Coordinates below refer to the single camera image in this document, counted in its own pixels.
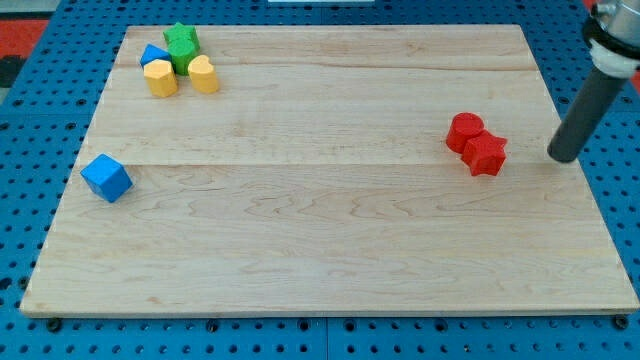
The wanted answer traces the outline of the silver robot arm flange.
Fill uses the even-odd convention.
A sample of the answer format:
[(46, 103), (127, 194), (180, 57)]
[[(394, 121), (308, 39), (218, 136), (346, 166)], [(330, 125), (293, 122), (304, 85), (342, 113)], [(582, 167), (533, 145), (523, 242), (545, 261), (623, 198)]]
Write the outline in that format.
[(639, 0), (595, 1), (582, 35), (596, 77), (628, 80), (639, 71)]

